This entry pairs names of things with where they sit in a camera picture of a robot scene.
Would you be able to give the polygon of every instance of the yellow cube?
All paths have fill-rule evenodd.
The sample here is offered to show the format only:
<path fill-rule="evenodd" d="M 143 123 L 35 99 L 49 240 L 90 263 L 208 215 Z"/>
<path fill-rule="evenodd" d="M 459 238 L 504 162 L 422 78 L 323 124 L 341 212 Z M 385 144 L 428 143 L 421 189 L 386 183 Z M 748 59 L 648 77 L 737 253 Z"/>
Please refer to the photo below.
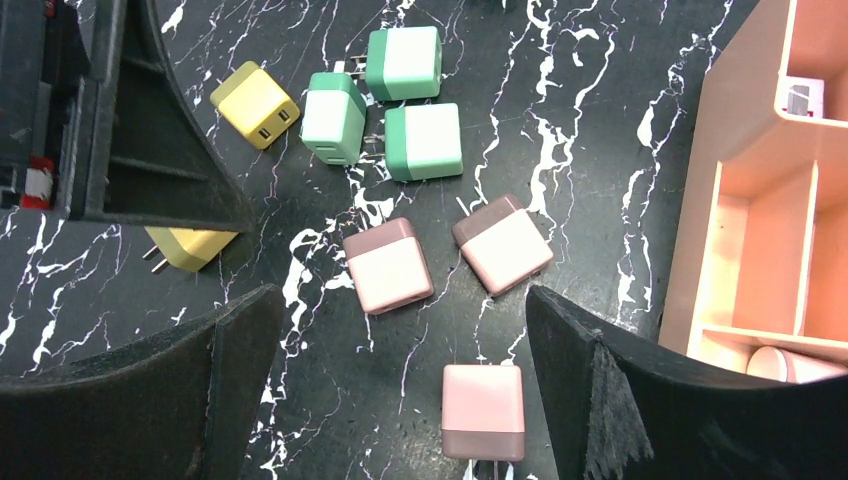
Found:
<path fill-rule="evenodd" d="M 255 62 L 246 62 L 212 92 L 212 104 L 248 142 L 268 148 L 298 118 L 291 97 Z"/>

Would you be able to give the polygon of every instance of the white object in box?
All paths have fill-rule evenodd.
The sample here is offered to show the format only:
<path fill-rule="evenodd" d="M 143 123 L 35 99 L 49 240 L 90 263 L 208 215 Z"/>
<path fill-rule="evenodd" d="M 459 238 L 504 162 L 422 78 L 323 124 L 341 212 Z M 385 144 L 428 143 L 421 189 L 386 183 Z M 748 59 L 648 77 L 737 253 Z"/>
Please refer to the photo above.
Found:
<path fill-rule="evenodd" d="M 780 87 L 780 109 L 790 115 L 824 117 L 824 80 L 784 77 Z"/>

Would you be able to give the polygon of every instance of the marble table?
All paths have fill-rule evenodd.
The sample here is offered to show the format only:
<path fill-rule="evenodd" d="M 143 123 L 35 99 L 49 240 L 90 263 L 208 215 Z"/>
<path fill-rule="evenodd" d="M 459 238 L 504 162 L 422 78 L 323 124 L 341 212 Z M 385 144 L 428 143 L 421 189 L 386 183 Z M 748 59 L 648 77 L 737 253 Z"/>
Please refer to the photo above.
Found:
<path fill-rule="evenodd" d="M 74 0 L 83 23 L 93 1 Z M 528 282 L 487 297 L 450 236 L 457 198 L 475 209 L 514 193 L 555 252 L 533 282 L 656 338 L 700 86 L 756 2 L 156 3 L 182 93 L 252 199 L 256 230 L 199 274 L 154 276 L 141 227 L 0 213 L 0 374 L 115 348 L 274 283 L 294 327 L 280 336 L 245 478 L 488 478 L 489 465 L 441 456 L 452 362 L 522 367 L 527 457 L 500 478 L 556 478 L 524 326 Z M 461 178 L 401 185 L 379 158 L 331 168 L 294 133 L 259 153 L 208 101 L 255 60 L 302 102 L 313 72 L 363 53 L 371 30 L 404 25 L 441 32 L 437 101 L 459 105 Z M 386 105 L 368 103 L 367 132 L 382 133 Z M 398 216 L 418 231 L 436 294 L 369 317 L 341 240 Z"/>

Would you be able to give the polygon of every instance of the black marble surface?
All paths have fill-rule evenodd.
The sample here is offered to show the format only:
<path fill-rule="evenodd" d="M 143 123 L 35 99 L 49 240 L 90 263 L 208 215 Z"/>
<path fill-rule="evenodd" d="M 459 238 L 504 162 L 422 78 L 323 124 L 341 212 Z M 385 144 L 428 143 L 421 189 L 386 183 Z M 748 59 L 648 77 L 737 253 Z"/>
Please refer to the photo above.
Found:
<path fill-rule="evenodd" d="M 93 1 L 73 2 L 83 24 Z M 524 327 L 528 283 L 487 298 L 450 236 L 456 198 L 476 208 L 517 195 L 555 252 L 533 281 L 655 338 L 703 76 L 756 2 L 156 3 L 183 94 L 252 198 L 256 231 L 199 274 L 153 276 L 140 227 L 0 213 L 0 374 L 115 348 L 274 283 L 295 327 L 280 337 L 245 478 L 487 478 L 491 466 L 440 453 L 451 362 L 522 367 L 527 457 L 500 478 L 556 478 Z M 208 101 L 254 60 L 302 102 L 313 72 L 363 53 L 371 30 L 403 25 L 441 31 L 435 101 L 459 105 L 461 178 L 400 185 L 374 159 L 328 167 L 291 132 L 259 153 Z M 386 105 L 369 105 L 367 133 L 382 133 Z M 341 239 L 397 216 L 416 227 L 436 294 L 367 317 Z"/>

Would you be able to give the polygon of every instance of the pink charger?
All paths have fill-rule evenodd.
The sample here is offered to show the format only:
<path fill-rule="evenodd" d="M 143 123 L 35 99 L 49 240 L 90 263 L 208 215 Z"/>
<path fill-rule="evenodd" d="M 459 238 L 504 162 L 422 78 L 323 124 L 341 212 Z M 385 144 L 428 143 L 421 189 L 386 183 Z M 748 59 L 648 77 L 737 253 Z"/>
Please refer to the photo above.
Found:
<path fill-rule="evenodd" d="M 514 195 L 504 195 L 460 220 L 451 233 L 462 256 L 493 297 L 521 283 L 554 258 L 554 252 Z"/>
<path fill-rule="evenodd" d="M 447 365 L 442 454 L 463 460 L 524 458 L 524 390 L 515 365 Z"/>
<path fill-rule="evenodd" d="M 427 298 L 433 282 L 409 220 L 396 218 L 342 242 L 365 313 L 379 315 Z"/>

